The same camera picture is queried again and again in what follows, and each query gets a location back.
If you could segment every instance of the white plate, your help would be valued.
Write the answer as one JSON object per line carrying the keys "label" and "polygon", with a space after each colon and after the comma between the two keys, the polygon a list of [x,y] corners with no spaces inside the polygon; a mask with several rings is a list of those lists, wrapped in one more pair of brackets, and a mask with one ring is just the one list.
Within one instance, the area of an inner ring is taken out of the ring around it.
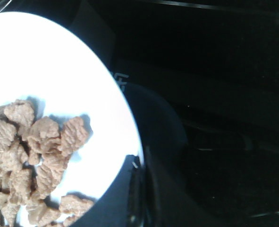
{"label": "white plate", "polygon": [[[126,155],[142,158],[130,109],[98,57],[54,22],[26,13],[0,13],[0,105],[28,97],[38,101],[39,116],[90,118],[93,135],[72,156],[52,200],[67,192],[98,200]],[[20,221],[29,225],[24,215]]]}

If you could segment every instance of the stove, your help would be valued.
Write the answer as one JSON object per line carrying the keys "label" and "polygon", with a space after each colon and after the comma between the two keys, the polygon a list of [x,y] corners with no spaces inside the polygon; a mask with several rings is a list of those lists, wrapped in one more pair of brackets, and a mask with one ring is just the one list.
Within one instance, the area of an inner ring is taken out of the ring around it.
{"label": "stove", "polygon": [[12,0],[5,10],[80,37],[138,125],[145,166],[126,157],[73,226],[279,227],[279,1]]}

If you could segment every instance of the plate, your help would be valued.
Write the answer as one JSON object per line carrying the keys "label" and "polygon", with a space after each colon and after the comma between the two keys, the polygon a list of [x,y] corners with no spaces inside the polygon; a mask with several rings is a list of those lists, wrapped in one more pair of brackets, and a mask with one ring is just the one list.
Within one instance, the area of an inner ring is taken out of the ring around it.
{"label": "plate", "polygon": [[[65,28],[20,12],[0,13],[0,105],[31,99],[37,116],[58,122],[82,116],[92,131],[75,152],[63,181],[51,194],[68,192],[98,200],[126,155],[143,161],[138,130],[116,82],[93,51]],[[29,226],[23,215],[22,226]]]}

